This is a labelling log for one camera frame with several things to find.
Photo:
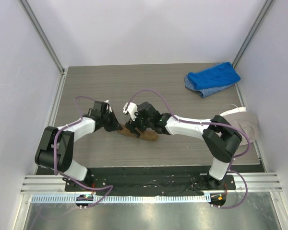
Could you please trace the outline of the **brown cloth napkin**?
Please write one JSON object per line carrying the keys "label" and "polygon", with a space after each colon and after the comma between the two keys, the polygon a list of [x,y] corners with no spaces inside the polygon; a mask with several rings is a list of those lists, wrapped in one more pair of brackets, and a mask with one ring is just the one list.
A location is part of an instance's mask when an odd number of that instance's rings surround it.
{"label": "brown cloth napkin", "polygon": [[139,132],[140,136],[137,137],[124,127],[122,130],[119,130],[118,133],[127,137],[139,138],[147,141],[157,141],[159,139],[158,134],[154,131]]}

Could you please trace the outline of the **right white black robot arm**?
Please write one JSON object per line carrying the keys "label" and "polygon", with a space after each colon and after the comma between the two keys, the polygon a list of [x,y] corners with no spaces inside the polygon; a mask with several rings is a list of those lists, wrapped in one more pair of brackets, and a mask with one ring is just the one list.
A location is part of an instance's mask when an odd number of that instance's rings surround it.
{"label": "right white black robot arm", "polygon": [[241,134],[231,128],[222,116],[213,119],[190,119],[170,113],[161,114],[152,104],[144,102],[140,105],[126,103],[123,113],[130,119],[125,127],[136,137],[147,129],[157,134],[183,135],[201,139],[205,142],[213,156],[207,183],[212,189],[219,189],[225,182],[225,175],[241,141]]}

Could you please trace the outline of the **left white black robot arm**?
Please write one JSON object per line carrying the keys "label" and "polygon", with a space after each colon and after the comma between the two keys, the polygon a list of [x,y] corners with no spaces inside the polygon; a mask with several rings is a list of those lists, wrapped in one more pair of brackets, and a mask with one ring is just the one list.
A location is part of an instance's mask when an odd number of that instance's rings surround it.
{"label": "left white black robot arm", "polygon": [[35,163],[75,179],[80,190],[88,191],[93,177],[88,168],[73,159],[74,142],[102,128],[107,132],[122,130],[108,100],[95,101],[87,114],[70,124],[46,127],[36,151]]}

